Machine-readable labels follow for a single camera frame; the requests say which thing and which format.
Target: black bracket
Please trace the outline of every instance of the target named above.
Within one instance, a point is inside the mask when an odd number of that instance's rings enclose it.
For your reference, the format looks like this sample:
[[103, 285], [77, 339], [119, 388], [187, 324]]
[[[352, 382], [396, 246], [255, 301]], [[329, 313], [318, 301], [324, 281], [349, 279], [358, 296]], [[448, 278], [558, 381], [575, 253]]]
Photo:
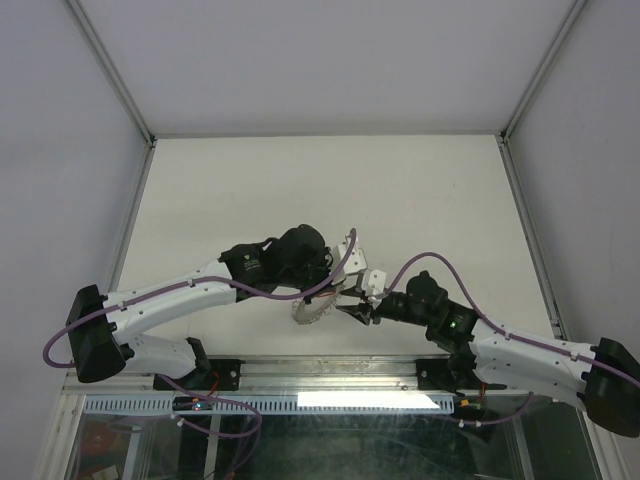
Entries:
[[[218, 382], [216, 390], [236, 392], [240, 388], [242, 363], [238, 359], [209, 358], [210, 369], [208, 372], [203, 373], [199, 370], [194, 370], [188, 375], [175, 380], [175, 382], [186, 389], [198, 391], [209, 391]], [[173, 390], [157, 375], [153, 378], [153, 389], [159, 391]]]
[[[458, 396], [464, 396], [460, 390], [478, 390], [482, 382], [473, 373], [454, 374], [451, 358], [419, 358], [416, 360], [416, 378], [418, 390], [446, 390]], [[505, 385], [488, 384], [487, 390], [504, 390]]]

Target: robotic arm link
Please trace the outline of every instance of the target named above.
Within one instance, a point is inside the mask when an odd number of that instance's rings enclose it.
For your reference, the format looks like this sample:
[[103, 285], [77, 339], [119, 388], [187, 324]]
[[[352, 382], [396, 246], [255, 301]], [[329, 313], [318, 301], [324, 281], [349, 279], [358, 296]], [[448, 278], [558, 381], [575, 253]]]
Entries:
[[[473, 308], [453, 302], [427, 271], [393, 291], [409, 265], [436, 257], [454, 274]], [[348, 278], [355, 286], [345, 289]], [[489, 320], [473, 302], [453, 266], [438, 254], [410, 260], [385, 289], [386, 274], [367, 266], [355, 230], [330, 249], [308, 225], [280, 238], [236, 245], [185, 275], [144, 289], [101, 295], [95, 285], [81, 289], [67, 327], [45, 347], [45, 361], [75, 366], [81, 382], [97, 382], [121, 371], [160, 373], [171, 378], [208, 375], [210, 364], [199, 340], [168, 340], [144, 332], [204, 308], [253, 296], [278, 300], [312, 298], [327, 292], [357, 297], [338, 306], [365, 325], [382, 319], [426, 328], [426, 338], [450, 354], [450, 377], [441, 385], [457, 391], [468, 384], [497, 384], [566, 402], [620, 435], [640, 434], [640, 364], [618, 342], [598, 346], [539, 337]], [[279, 286], [300, 290], [275, 295]], [[68, 334], [73, 364], [49, 358], [53, 343]]]

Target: metal frame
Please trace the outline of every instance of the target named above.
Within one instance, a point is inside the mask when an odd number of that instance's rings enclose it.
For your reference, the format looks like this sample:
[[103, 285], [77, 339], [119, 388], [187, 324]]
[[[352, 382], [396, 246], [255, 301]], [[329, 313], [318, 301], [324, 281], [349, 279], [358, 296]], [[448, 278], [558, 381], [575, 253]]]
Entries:
[[145, 143], [151, 146], [155, 140], [155, 137], [149, 130], [149, 126], [145, 121], [140, 109], [138, 108], [135, 100], [131, 96], [127, 85], [124, 83], [120, 72], [118, 71], [115, 63], [111, 59], [109, 52], [107, 51], [104, 43], [100, 39], [98, 32], [96, 31], [91, 19], [87, 15], [82, 2], [80, 0], [62, 0], [69, 15], [76, 23], [80, 34], [87, 42], [87, 46], [91, 53], [98, 62], [105, 79], [109, 82], [109, 85], [113, 88], [114, 93], [120, 100], [122, 107], [125, 109], [131, 121], [135, 125], [138, 133], [142, 136]]
[[[105, 78], [113, 88], [114, 93], [146, 144], [145, 159], [140, 170], [136, 191], [127, 213], [126, 221], [124, 222], [121, 242], [118, 245], [115, 259], [108, 270], [108, 281], [104, 282], [108, 284], [110, 290], [113, 290], [117, 287], [122, 272], [122, 266], [131, 239], [136, 215], [149, 174], [156, 145], [156, 137], [150, 131], [120, 72], [87, 15], [81, 0], [62, 1], [87, 42]], [[482, 132], [453, 132], [454, 134], [482, 133], [496, 135], [507, 178], [525, 232], [532, 262], [536, 270], [554, 334], [567, 339], [570, 338], [570, 335], [560, 318], [552, 285], [545, 266], [544, 255], [536, 236], [536, 228], [531, 219], [516, 165], [509, 152], [509, 139], [519, 126], [520, 121], [531, 104], [537, 98], [537, 95], [544, 85], [544, 80], [555, 64], [558, 53], [561, 51], [588, 3], [588, 0], [574, 0], [501, 134], [490, 130]], [[419, 133], [452, 134], [452, 132]], [[309, 132], [309, 134], [318, 135], [317, 132]], [[323, 135], [331, 135], [331, 133], [327, 132], [323, 133]], [[211, 135], [165, 134], [162, 138], [199, 138], [205, 136], [211, 137]], [[237, 392], [238, 394], [242, 394], [243, 392], [251, 392], [252, 394], [274, 394], [277, 392], [278, 394], [283, 394], [307, 388], [341, 389], [345, 388], [345, 385], [353, 383], [356, 383], [359, 388], [414, 389], [417, 387], [415, 365], [413, 363], [415, 358], [331, 357], [327, 359], [326, 357], [247, 357], [243, 360], [245, 360], [246, 363], [243, 365], [241, 389]], [[73, 442], [80, 426], [80, 413], [84, 408], [87, 395], [104, 394], [107, 392], [109, 394], [147, 395], [155, 393], [152, 389], [152, 383], [153, 377], [151, 375], [119, 375], [100, 384], [84, 385], [77, 381], [75, 372], [69, 372], [54, 415], [52, 428], [47, 435], [43, 449], [44, 454], [39, 464], [36, 478], [56, 480], [63, 478], [68, 460], [73, 452]], [[516, 391], [488, 392], [489, 395], [518, 395], [522, 393], [523, 392]], [[580, 417], [582, 419], [585, 436], [591, 440], [594, 457], [597, 459], [602, 478], [605, 480], [630, 478], [625, 462], [615, 442], [615, 437], [609, 432], [593, 425], [584, 415]], [[528, 466], [525, 465], [527, 463], [526, 458], [528, 457], [526, 441], [524, 441], [523, 435], [518, 434], [517, 424], [514, 424], [514, 432], [517, 449], [520, 451], [521, 459], [524, 459], [524, 478], [533, 478], [531, 476], [530, 462]]]
[[529, 83], [524, 89], [515, 110], [511, 114], [511, 118], [504, 128], [502, 137], [504, 138], [505, 143], [509, 143], [509, 139], [520, 123], [520, 120], [522, 120], [524, 115], [527, 113], [528, 108], [535, 101], [544, 84], [544, 80], [555, 65], [558, 53], [562, 50], [562, 47], [565, 45], [569, 35], [576, 26], [588, 3], [589, 0], [574, 0], [573, 4], [562, 19], [562, 22], [553, 36], [549, 47], [547, 47], [547, 50], [544, 52], [542, 60], [540, 60], [540, 63], [534, 70], [531, 80], [529, 80]]

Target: metal bar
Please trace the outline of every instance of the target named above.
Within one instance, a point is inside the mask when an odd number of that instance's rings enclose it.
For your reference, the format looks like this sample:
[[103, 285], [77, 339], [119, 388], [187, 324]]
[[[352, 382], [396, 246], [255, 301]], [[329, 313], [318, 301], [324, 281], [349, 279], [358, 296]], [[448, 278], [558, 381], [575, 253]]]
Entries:
[[243, 367], [250, 364], [294, 364], [302, 365], [306, 362], [322, 363], [413, 363], [421, 358], [449, 358], [449, 354], [437, 355], [215, 355], [209, 358], [237, 358], [242, 360]]
[[84, 395], [64, 395], [61, 397], [62, 408], [59, 409], [59, 416], [55, 419], [55, 427], [49, 432], [53, 441], [50, 444], [47, 442], [49, 448], [46, 458], [40, 462], [36, 478], [41, 480], [64, 478], [69, 467], [85, 398]]
[[127, 250], [131, 242], [131, 236], [133, 235], [133, 227], [135, 226], [136, 219], [138, 217], [138, 211], [140, 210], [140, 204], [142, 203], [142, 195], [144, 193], [144, 187], [147, 184], [149, 178], [149, 172], [151, 170], [151, 162], [153, 161], [153, 155], [156, 151], [156, 141], [151, 145], [145, 146], [144, 160], [138, 172], [138, 181], [136, 182], [136, 188], [131, 198], [131, 203], [127, 209], [127, 214], [120, 235], [120, 241], [115, 252], [115, 256], [112, 262], [112, 267], [109, 269], [108, 282], [106, 285], [106, 291], [113, 292], [118, 288], [120, 283], [120, 276], [122, 275], [122, 269], [124, 267], [124, 261], [127, 258]]
[[533, 466], [531, 465], [531, 457], [529, 456], [529, 447], [527, 446], [527, 438], [524, 434], [524, 428], [522, 427], [522, 420], [520, 418], [514, 418], [511, 421], [511, 426], [513, 427], [513, 433], [515, 435], [523, 478], [524, 480], [535, 480], [536, 477], [533, 473]]
[[93, 23], [89, 19], [86, 10], [82, 6], [80, 0], [62, 0], [67, 7], [71, 18], [78, 26], [80, 33], [84, 37], [89, 50], [95, 57], [102, 73], [113, 88], [118, 100], [122, 104], [123, 108], [131, 118], [131, 121], [136, 126], [136, 129], [142, 135], [145, 143], [151, 145], [154, 140], [154, 136], [147, 125], [140, 109], [136, 105], [133, 96], [129, 92], [120, 72], [115, 66], [115, 63], [111, 59], [109, 52], [107, 51], [104, 43], [100, 39], [98, 32], [96, 31]]
[[505, 143], [509, 142], [509, 139], [513, 135], [513, 132], [518, 127], [520, 120], [522, 120], [522, 117], [527, 112], [529, 106], [540, 91], [544, 80], [547, 78], [547, 75], [555, 64], [558, 53], [564, 46], [567, 38], [569, 38], [569, 34], [573, 31], [573, 28], [575, 27], [578, 19], [584, 12], [584, 9], [588, 3], [589, 0], [574, 0], [573, 4], [562, 19], [558, 30], [553, 36], [553, 40], [549, 44], [549, 47], [547, 47], [547, 50], [544, 52], [542, 60], [536, 67], [531, 80], [529, 80], [524, 93], [520, 97], [515, 110], [511, 114], [511, 118], [505, 126], [503, 135]]
[[303, 131], [303, 132], [209, 132], [209, 133], [156, 133], [155, 138], [159, 140], [192, 140], [198, 138], [245, 138], [245, 137], [258, 137], [258, 138], [270, 138], [270, 137], [340, 137], [345, 135], [350, 136], [371, 136], [371, 135], [384, 135], [384, 136], [417, 136], [417, 135], [500, 135], [501, 132], [495, 128], [486, 129], [469, 129], [469, 130], [418, 130], [411, 129], [409, 131], [398, 131], [397, 129], [384, 129], [384, 130], [365, 130], [365, 129], [352, 129], [352, 130], [328, 130], [328, 131]]
[[585, 412], [582, 412], [582, 416], [601, 478], [603, 480], [630, 480], [633, 478], [613, 433], [594, 424]]
[[354, 375], [416, 375], [414, 363], [359, 363], [359, 362], [300, 362], [298, 364], [246, 364], [242, 365], [243, 376], [247, 375], [289, 375], [293, 371], [299, 376], [354, 376]]
[[130, 435], [129, 447], [127, 448], [127, 456], [124, 461], [124, 468], [122, 469], [122, 480], [133, 480], [133, 469], [136, 465], [138, 456], [138, 447], [140, 446], [141, 433], [134, 433]]
[[[222, 420], [221, 415], [211, 415], [211, 425], [209, 428], [216, 432], [220, 431], [220, 421]], [[207, 444], [207, 456], [204, 461], [204, 475], [205, 478], [213, 478], [215, 477], [207, 477], [207, 475], [211, 474], [216, 469], [216, 458], [218, 456], [218, 439], [217, 435], [209, 435], [209, 443]]]
[[414, 376], [350, 376], [350, 375], [338, 375], [338, 376], [316, 376], [310, 377], [307, 375], [288, 375], [288, 376], [243, 376], [240, 379], [240, 390], [253, 390], [256, 388], [296, 388], [296, 389], [308, 389], [308, 388], [354, 388], [354, 389], [369, 389], [369, 388], [398, 388], [398, 389], [412, 389], [418, 388], [418, 379]]
[[516, 433], [510, 423], [501, 426], [501, 429], [503, 430], [505, 440], [505, 454], [509, 458], [509, 464], [511, 465], [512, 480], [524, 480], [522, 464], [519, 461]]
[[558, 310], [558, 304], [556, 302], [553, 289], [551, 288], [549, 273], [547, 271], [544, 257], [542, 255], [540, 242], [538, 241], [538, 237], [536, 235], [533, 220], [531, 218], [531, 212], [529, 210], [529, 206], [522, 189], [520, 176], [518, 175], [518, 171], [513, 162], [513, 158], [511, 157], [509, 146], [504, 144], [502, 142], [502, 139], [499, 137], [497, 137], [497, 142], [498, 148], [500, 149], [500, 154], [502, 155], [502, 161], [504, 163], [504, 169], [507, 174], [507, 179], [509, 180], [509, 185], [511, 187], [511, 193], [513, 194], [513, 199], [516, 204], [516, 210], [518, 211], [518, 215], [520, 216], [520, 223], [522, 224], [522, 229], [524, 230], [527, 246], [529, 247], [529, 254], [531, 255], [533, 267], [538, 278], [538, 284], [540, 285], [542, 298], [544, 300], [545, 307], [547, 308], [547, 315], [549, 316], [551, 327], [554, 330], [554, 333], [557, 333], [559, 330], [561, 338], [569, 340], [570, 335], [567, 331], [567, 328], [562, 324], [561, 321], [560, 311]]

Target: orange wire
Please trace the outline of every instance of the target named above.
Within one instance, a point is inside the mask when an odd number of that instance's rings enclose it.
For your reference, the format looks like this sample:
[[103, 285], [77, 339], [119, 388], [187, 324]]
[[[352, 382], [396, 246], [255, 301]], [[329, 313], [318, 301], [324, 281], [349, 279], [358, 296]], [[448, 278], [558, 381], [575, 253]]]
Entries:
[[220, 385], [220, 375], [218, 375], [218, 372], [211, 372], [211, 375], [215, 375], [217, 380], [216, 380], [216, 383], [213, 384], [213, 387], [211, 388], [211, 390], [209, 390], [209, 394], [208, 394], [209, 397], [213, 394], [213, 392], [215, 392], [218, 389], [218, 385]]

